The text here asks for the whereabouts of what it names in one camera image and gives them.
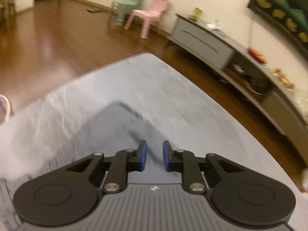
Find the wooden floor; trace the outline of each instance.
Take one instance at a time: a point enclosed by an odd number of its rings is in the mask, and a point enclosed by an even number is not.
[[[139,37],[91,14],[75,1],[40,0],[31,10],[0,23],[0,93],[15,111],[70,80],[114,61],[150,52],[183,74],[232,114],[270,152],[300,188],[303,161],[292,145],[230,85],[218,81],[191,54],[151,31]]]

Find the yellow decoration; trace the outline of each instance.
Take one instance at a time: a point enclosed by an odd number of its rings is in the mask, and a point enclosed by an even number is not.
[[[301,39],[302,42],[308,42],[308,34],[305,32],[301,32],[298,34],[298,37]]]
[[[197,21],[199,19],[199,17],[201,16],[202,12],[203,11],[201,9],[194,8],[193,9],[193,14],[190,15],[190,19],[192,19],[193,21]]]
[[[286,25],[291,32],[296,32],[297,25],[293,22],[292,18],[286,20]]]
[[[272,4],[269,3],[267,0],[257,0],[257,3],[263,8],[270,8],[272,6]]]
[[[272,12],[273,17],[278,17],[279,19],[283,19],[286,14],[281,9],[274,9]]]

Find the pink plastic chair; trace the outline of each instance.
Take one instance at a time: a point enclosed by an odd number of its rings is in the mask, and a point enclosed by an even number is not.
[[[127,20],[127,23],[124,28],[128,29],[131,25],[131,22],[133,21],[134,16],[139,16],[143,18],[143,24],[142,24],[140,37],[147,39],[147,35],[149,34],[151,22],[157,21],[158,22],[157,28],[159,28],[161,14],[162,12],[168,9],[169,4],[170,4],[169,0],[152,0],[150,11],[134,9],[131,12],[131,15],[129,16],[129,19]]]

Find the gray cabinet drawer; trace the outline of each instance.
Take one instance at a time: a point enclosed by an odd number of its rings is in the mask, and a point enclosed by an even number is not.
[[[179,19],[171,37],[200,55],[204,58],[205,62],[216,66],[218,69],[225,67],[233,53],[233,49],[226,44],[183,19]]]
[[[308,131],[306,126],[276,91],[272,91],[264,99],[262,106],[285,132],[290,142],[308,164]]]

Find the blue gripper pad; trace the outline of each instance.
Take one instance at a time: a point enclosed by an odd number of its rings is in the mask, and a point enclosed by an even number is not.
[[[140,162],[141,171],[143,171],[145,168],[146,160],[147,160],[147,142],[144,142],[144,145],[141,151],[141,162]]]
[[[163,142],[163,158],[164,158],[165,170],[169,171],[169,154],[165,142]]]

